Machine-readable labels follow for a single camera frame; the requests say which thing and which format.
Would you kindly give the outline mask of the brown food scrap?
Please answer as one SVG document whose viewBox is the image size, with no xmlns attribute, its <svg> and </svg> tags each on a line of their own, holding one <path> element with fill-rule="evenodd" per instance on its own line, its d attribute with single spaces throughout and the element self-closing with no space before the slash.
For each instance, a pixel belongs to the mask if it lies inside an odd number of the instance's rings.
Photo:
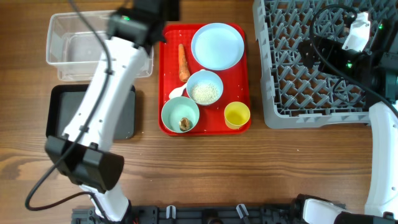
<svg viewBox="0 0 398 224">
<path fill-rule="evenodd" d="M 188 131 L 191 128 L 191 124 L 188 118 L 182 118 L 179 121 L 178 125 L 180 130 L 183 132 Z"/>
</svg>

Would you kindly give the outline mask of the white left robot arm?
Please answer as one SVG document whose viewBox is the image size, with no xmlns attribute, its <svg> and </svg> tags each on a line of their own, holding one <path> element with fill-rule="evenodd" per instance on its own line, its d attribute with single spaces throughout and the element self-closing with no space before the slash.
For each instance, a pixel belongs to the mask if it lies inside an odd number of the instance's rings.
<svg viewBox="0 0 398 224">
<path fill-rule="evenodd" d="M 109 150 L 119 116 L 153 45 L 164 42 L 167 21 L 180 17 L 178 1 L 135 1 L 110 14 L 107 38 L 94 77 L 61 136 L 49 136 L 45 151 L 58 170 L 91 197 L 105 223 L 133 223 L 130 201 L 118 181 L 124 158 Z"/>
</svg>

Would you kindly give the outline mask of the light blue rice bowl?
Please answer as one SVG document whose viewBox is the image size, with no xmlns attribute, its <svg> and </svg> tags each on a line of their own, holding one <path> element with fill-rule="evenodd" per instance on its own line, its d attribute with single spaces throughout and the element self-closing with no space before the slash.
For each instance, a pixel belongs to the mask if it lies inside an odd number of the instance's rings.
<svg viewBox="0 0 398 224">
<path fill-rule="evenodd" d="M 198 105 L 208 106 L 217 102 L 224 90 L 223 81 L 214 72 L 200 70 L 188 79 L 186 91 Z"/>
</svg>

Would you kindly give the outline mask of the orange carrot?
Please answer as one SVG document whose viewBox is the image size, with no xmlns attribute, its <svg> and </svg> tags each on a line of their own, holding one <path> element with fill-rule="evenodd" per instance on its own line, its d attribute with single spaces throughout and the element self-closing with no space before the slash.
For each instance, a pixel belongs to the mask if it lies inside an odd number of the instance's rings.
<svg viewBox="0 0 398 224">
<path fill-rule="evenodd" d="M 183 44 L 178 45 L 178 75 L 181 82 L 187 82 L 190 78 L 190 71 L 185 55 Z"/>
</svg>

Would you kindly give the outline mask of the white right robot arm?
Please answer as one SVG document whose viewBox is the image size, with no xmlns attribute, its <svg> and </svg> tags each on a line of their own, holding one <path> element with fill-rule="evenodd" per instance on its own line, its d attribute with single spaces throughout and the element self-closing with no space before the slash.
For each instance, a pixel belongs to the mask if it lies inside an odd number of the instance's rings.
<svg viewBox="0 0 398 224">
<path fill-rule="evenodd" d="M 298 51 L 307 68 L 334 73 L 366 92 L 373 137 L 371 185 L 364 214 L 323 199 L 303 201 L 305 223 L 397 223 L 397 23 L 381 21 L 373 41 L 371 23 L 360 14 L 350 20 L 344 43 L 310 35 Z"/>
</svg>

